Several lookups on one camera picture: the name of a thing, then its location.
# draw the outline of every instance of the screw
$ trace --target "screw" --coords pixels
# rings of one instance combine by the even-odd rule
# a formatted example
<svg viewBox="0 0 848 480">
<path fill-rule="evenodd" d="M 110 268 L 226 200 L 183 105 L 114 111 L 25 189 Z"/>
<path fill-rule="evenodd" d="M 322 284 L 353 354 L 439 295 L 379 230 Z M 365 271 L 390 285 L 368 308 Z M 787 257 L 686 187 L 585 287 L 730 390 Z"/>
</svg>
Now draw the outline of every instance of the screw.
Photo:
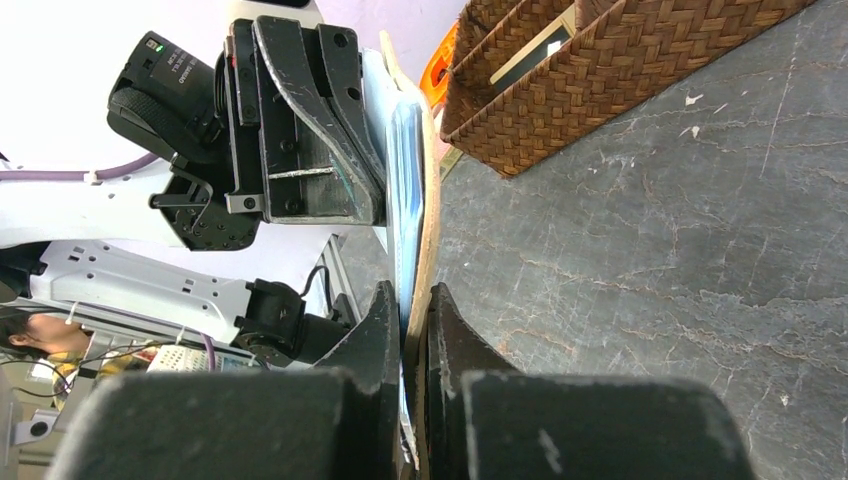
<svg viewBox="0 0 848 480">
<path fill-rule="evenodd" d="M 295 213 L 300 210 L 300 202 L 294 199 L 286 201 L 286 211 L 289 213 Z"/>
</svg>

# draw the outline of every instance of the wicker basket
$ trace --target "wicker basket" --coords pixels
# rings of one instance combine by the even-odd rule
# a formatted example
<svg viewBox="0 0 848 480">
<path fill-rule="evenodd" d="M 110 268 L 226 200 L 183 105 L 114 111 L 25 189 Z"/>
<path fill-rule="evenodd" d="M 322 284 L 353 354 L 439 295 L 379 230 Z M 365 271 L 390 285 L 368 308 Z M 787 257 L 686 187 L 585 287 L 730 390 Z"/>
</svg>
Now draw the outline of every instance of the wicker basket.
<svg viewBox="0 0 848 480">
<path fill-rule="evenodd" d="M 815 0 L 577 0 L 577 34 L 502 93 L 492 75 L 572 0 L 471 0 L 441 134 L 509 177 Z"/>
</svg>

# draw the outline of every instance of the person's hair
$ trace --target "person's hair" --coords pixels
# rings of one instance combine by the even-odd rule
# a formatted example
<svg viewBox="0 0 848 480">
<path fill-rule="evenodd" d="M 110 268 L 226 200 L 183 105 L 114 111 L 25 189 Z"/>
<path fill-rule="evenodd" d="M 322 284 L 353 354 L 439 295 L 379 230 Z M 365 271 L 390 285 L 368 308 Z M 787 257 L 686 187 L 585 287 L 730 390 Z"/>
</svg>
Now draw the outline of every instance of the person's hair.
<svg viewBox="0 0 848 480">
<path fill-rule="evenodd" d="M 47 352 L 25 345 L 14 345 L 10 337 L 29 333 L 29 317 L 32 313 L 12 307 L 0 307 L 0 353 L 16 360 L 41 359 Z"/>
</svg>

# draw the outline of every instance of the white cable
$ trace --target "white cable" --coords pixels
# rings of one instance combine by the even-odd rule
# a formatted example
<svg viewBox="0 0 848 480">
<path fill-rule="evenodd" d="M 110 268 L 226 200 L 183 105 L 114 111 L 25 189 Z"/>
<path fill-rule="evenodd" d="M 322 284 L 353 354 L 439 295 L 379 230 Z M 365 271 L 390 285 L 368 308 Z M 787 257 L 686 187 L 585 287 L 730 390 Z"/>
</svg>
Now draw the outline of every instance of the white cable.
<svg viewBox="0 0 848 480">
<path fill-rule="evenodd" d="M 68 318 L 65 319 L 65 325 L 74 323 L 74 314 L 77 313 L 77 305 L 79 305 L 79 302 L 74 302 L 74 304 L 71 305 L 71 311 L 68 312 Z"/>
</svg>

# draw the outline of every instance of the gray tabletop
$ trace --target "gray tabletop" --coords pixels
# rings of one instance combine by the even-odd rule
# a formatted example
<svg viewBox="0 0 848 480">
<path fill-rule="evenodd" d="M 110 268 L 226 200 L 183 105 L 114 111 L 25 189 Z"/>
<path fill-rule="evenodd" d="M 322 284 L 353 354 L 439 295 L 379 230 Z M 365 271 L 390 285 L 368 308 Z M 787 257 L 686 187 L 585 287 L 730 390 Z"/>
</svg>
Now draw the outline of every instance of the gray tabletop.
<svg viewBox="0 0 848 480">
<path fill-rule="evenodd" d="M 763 479 L 845 478 L 846 23 L 821 0 L 514 180 L 465 159 L 438 280 L 526 371 L 698 379 Z M 385 256 L 343 255 L 366 304 Z"/>
</svg>

